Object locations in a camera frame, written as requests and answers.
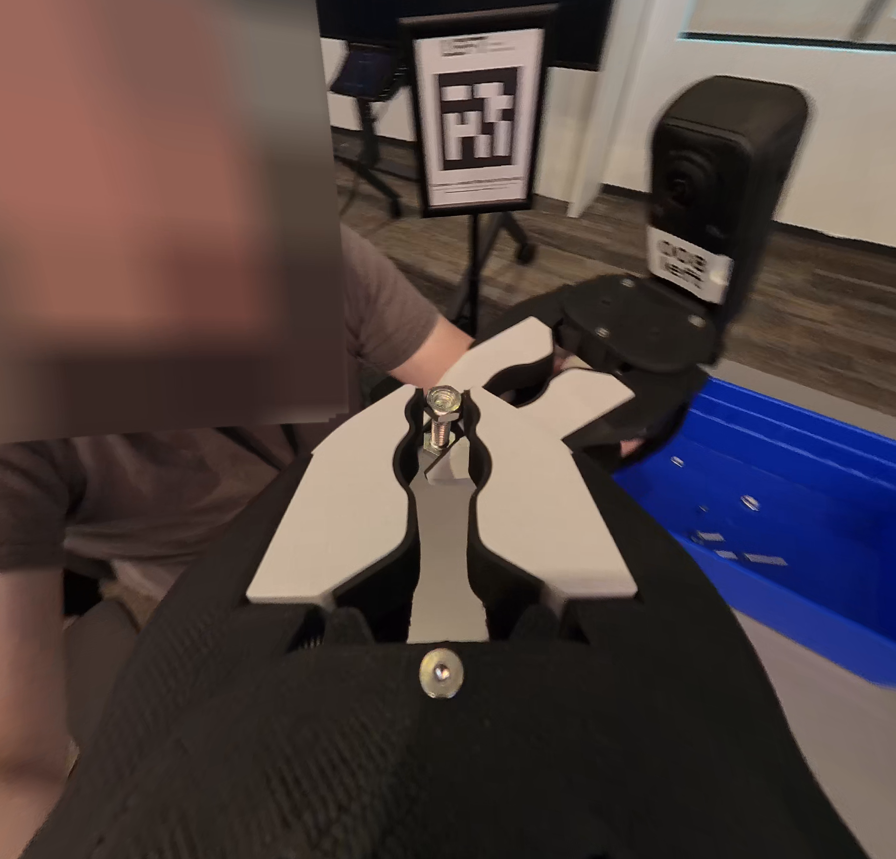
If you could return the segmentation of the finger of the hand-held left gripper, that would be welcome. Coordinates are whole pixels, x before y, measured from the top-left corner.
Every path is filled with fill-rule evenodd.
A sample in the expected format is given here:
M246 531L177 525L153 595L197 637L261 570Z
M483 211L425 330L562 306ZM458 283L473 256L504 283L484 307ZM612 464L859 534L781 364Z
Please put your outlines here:
M564 438L599 420L634 397L634 392L615 376L585 369L568 369L555 376L543 393L516 406L528 421ZM429 484L470 481L469 442L460 436L425 471Z
M542 386L553 370L553 331L528 317L470 348L442 375L441 385L458 392L527 390Z

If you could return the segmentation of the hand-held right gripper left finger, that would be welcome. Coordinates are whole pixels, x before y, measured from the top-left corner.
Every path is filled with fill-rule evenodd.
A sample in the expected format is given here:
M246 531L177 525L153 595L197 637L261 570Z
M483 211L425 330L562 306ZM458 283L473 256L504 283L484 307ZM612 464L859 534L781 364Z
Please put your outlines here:
M313 451L246 597L362 613L377 641L406 641L420 580L411 484L425 396L402 386Z

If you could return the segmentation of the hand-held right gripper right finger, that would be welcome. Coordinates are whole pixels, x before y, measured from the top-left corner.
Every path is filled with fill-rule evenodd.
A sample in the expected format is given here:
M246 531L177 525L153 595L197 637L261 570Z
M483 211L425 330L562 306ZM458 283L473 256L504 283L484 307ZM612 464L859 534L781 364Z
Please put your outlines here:
M465 395L469 476L475 484L467 572L492 641L509 637L535 605L562 619L572 602L631 599L637 593L566 444L578 431L557 438L514 408L481 387Z

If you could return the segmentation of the blue plastic bin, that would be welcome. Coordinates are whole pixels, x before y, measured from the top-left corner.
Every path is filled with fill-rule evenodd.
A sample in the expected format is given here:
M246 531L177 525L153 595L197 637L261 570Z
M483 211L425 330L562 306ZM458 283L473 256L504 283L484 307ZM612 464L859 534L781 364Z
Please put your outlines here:
M894 688L893 439L712 377L668 446L615 478L733 609ZM725 542L700 545L695 531ZM788 566L747 562L744 552Z

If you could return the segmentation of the person's left forearm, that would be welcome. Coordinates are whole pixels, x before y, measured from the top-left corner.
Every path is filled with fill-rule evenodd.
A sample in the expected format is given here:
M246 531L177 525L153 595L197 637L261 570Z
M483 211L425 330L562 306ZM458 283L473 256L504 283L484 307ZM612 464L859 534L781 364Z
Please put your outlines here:
M421 346L389 375L399 383L428 391L443 383L445 373L464 356L473 341L473 337L439 315Z

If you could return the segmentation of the person's right forearm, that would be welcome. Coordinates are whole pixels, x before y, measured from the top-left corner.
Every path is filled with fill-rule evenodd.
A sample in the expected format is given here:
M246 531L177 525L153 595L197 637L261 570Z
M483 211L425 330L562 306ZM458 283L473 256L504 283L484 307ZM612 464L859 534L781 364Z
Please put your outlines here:
M1 577L2 793L54 803L68 774L61 571Z

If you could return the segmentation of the black framed marker sign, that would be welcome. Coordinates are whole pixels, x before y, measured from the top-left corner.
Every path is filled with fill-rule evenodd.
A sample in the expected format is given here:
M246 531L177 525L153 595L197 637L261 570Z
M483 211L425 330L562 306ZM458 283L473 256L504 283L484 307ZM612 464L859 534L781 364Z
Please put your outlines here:
M516 243L518 264L535 257L515 213L533 204L558 13L558 3L544 3L398 20L420 213L469 219L469 261L448 317L472 337L481 274L501 233Z

